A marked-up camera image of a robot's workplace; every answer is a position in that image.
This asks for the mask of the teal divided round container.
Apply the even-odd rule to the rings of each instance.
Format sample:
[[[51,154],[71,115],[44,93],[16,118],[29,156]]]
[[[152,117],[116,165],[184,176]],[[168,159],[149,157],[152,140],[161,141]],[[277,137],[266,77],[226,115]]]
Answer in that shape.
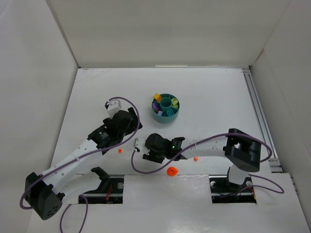
[[[174,95],[172,94],[160,94],[161,97],[162,97],[162,100],[160,102],[157,102],[156,100],[154,100],[153,98],[153,101],[152,103],[156,103],[159,107],[159,110],[163,112],[163,115],[162,116],[159,116],[157,113],[158,112],[155,112],[152,108],[152,104],[151,104],[151,108],[152,108],[152,115],[154,117],[154,119],[159,122],[159,123],[163,123],[163,124],[166,124],[166,123],[170,123],[170,122],[173,122],[178,114],[179,114],[179,109],[180,109],[180,102],[178,100],[178,103],[179,103],[179,108],[178,109],[175,109],[175,108],[172,108],[172,101],[171,99],[172,98],[176,98],[178,99],[177,97],[175,97]],[[168,110],[172,109],[174,111],[174,115],[171,116],[171,117],[168,117],[166,112]]]

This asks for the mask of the light green small lego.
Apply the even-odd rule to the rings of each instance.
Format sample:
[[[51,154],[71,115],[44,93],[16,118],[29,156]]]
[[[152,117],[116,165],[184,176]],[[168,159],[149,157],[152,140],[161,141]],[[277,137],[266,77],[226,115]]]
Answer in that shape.
[[[179,108],[179,103],[172,103],[172,108],[178,109]]]

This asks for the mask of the yellow square lego brick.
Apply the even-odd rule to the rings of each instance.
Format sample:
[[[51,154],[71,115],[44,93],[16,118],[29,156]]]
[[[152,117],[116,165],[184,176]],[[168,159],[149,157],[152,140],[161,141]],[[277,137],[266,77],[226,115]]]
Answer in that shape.
[[[156,93],[154,96],[153,96],[154,100],[156,100],[157,102],[160,102],[162,100],[162,97],[160,94]]]

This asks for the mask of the purple printed curved lego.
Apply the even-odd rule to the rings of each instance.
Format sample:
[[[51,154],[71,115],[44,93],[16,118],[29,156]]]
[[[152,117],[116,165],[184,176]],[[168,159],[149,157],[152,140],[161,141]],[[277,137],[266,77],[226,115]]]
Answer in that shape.
[[[155,112],[158,112],[159,111],[159,107],[156,103],[152,103],[152,108]]]

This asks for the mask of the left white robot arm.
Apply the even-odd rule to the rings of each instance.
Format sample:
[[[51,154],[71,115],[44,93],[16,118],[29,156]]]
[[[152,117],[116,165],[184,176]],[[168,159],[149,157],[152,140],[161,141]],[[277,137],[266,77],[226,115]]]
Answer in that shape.
[[[25,179],[25,191],[20,199],[20,207],[33,209],[42,220],[54,216],[69,195],[65,187],[75,174],[109,150],[125,144],[127,136],[131,139],[142,124],[136,106],[128,110],[118,110],[112,117],[103,120],[103,125],[90,133],[87,139],[63,161],[37,175],[29,174]]]

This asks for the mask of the teal square lego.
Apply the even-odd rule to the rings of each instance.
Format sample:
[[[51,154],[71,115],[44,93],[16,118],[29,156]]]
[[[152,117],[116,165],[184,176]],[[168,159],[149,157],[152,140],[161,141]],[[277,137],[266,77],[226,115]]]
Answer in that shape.
[[[170,110],[168,110],[166,112],[166,114],[167,114],[168,117],[172,117],[175,113],[174,113],[174,111],[172,109],[170,109]]]

